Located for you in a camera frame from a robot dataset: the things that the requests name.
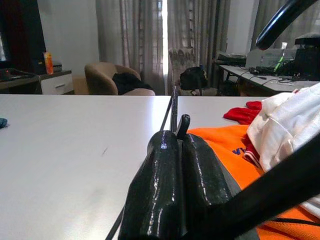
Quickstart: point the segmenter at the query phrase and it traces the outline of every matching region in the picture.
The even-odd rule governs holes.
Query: black backpack
[[[202,89],[207,84],[205,71],[198,66],[190,67],[180,75],[180,87],[182,90]]]

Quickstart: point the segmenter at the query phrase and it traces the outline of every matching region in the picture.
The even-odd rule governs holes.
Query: white cloth
[[[265,172],[319,132],[320,83],[298,93],[280,93],[263,100],[261,112],[247,130]],[[320,218],[320,195],[302,206]]]

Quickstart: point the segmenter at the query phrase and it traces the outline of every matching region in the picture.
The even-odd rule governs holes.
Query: beige armchair
[[[118,95],[118,89],[112,80],[115,73],[130,73],[141,80],[140,75],[133,69],[115,65],[110,62],[90,63],[84,67],[84,73],[89,93],[91,95]],[[136,88],[124,95],[131,96],[155,96],[150,89]]]

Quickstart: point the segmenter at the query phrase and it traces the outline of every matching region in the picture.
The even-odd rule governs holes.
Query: chair
[[[112,80],[114,74],[130,73],[141,80],[140,75],[133,69],[115,65],[110,62],[90,63],[84,67],[84,73],[89,93],[91,95],[118,95],[118,89]],[[150,89],[136,88],[124,95],[130,96],[155,96]]]
[[[195,89],[193,93],[190,90],[183,90],[180,87],[180,75],[188,68],[196,67],[196,56],[192,48],[170,48],[169,56],[172,69],[171,86],[177,86],[179,95],[181,96],[193,96],[199,95],[199,89]],[[216,96],[217,90],[215,88],[203,88],[203,96]]]

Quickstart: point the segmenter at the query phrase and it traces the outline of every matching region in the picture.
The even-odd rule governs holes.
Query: white desk
[[[281,93],[281,92],[293,92],[295,89],[299,90],[299,89],[311,87],[315,84],[320,83],[319,81],[294,81],[290,83],[280,83],[277,80],[280,78],[276,76],[261,76],[266,78],[266,80],[264,80],[257,76],[254,76],[253,74],[248,72],[247,69],[240,68],[238,66],[219,65],[219,67],[258,87],[270,90],[274,94]]]
[[[0,239],[104,240],[168,96],[0,95]],[[179,97],[191,128],[256,97]]]

